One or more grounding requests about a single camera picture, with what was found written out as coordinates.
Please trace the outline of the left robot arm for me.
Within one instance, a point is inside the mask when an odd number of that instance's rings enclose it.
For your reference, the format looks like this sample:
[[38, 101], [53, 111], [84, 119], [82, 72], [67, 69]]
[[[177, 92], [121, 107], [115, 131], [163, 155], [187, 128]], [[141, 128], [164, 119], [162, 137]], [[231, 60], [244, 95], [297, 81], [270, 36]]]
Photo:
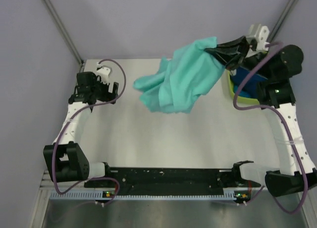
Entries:
[[56, 182], [82, 181], [95, 178], [100, 186], [108, 186], [112, 182], [112, 174], [107, 171], [105, 162], [89, 162], [82, 151], [79, 142], [87, 119], [93, 112], [91, 107], [97, 101], [115, 104], [118, 96], [118, 83], [114, 82], [109, 91], [109, 75], [111, 68], [98, 67], [96, 72], [77, 73], [77, 85], [68, 99], [67, 115], [61, 129], [60, 140], [44, 147], [44, 158], [50, 174], [55, 175]]

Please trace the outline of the teal t shirt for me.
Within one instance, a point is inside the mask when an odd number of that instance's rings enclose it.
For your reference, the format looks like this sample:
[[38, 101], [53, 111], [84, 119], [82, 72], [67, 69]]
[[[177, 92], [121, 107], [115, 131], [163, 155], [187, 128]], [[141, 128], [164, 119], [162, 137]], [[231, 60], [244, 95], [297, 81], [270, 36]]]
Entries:
[[205, 51], [216, 46], [217, 37], [208, 37], [175, 50], [171, 59], [162, 57], [155, 74], [134, 81], [140, 101], [153, 113], [190, 113], [224, 73], [224, 66]]

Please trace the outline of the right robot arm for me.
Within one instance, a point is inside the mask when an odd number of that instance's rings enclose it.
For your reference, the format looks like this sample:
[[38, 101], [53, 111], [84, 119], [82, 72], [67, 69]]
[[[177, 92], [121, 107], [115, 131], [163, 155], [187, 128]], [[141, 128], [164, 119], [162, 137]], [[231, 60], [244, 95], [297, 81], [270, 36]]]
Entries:
[[238, 67], [247, 74], [238, 86], [242, 90], [255, 75], [264, 77], [256, 86], [257, 108], [265, 114], [278, 150], [279, 168], [252, 161], [233, 165], [231, 180], [237, 186], [248, 181], [265, 186], [274, 197], [307, 192], [317, 184], [317, 169], [306, 149], [296, 115], [296, 99], [290, 78], [302, 71], [303, 51], [296, 45], [257, 43], [247, 37], [207, 48], [228, 71]]

